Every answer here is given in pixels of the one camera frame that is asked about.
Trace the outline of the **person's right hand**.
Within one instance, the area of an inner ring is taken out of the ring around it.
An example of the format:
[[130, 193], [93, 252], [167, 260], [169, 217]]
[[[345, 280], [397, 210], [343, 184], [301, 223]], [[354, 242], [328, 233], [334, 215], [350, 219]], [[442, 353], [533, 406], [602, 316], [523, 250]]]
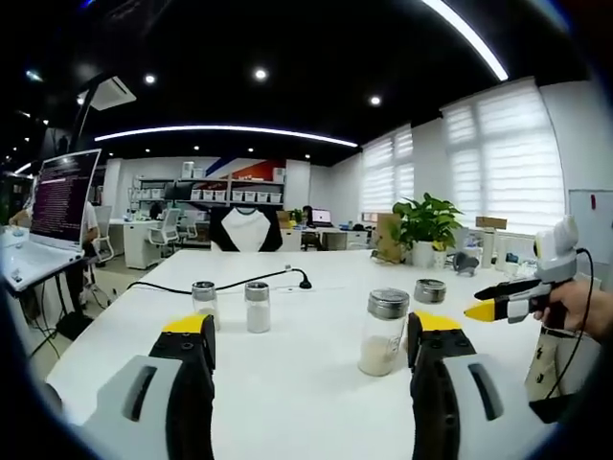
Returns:
[[536, 311], [534, 319], [548, 324], [555, 303], [567, 310], [563, 330], [583, 330], [601, 343], [612, 329], [612, 294], [590, 287], [589, 281], [575, 280], [556, 287], [550, 293], [548, 306]]

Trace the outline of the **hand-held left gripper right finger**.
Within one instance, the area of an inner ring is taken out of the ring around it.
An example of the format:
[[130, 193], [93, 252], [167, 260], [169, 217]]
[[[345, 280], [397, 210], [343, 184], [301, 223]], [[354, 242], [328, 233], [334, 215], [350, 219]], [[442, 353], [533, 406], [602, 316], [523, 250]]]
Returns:
[[494, 357], [459, 328], [408, 316], [416, 459], [527, 459], [555, 429], [557, 400], [532, 402]]

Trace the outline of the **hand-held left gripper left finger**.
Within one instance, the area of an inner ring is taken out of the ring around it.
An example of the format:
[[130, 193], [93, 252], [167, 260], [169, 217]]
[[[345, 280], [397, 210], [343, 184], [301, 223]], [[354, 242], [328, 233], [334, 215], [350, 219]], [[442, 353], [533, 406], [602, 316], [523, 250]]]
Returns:
[[82, 428], [112, 459], [212, 459], [215, 369], [215, 318], [171, 322], [100, 388]]

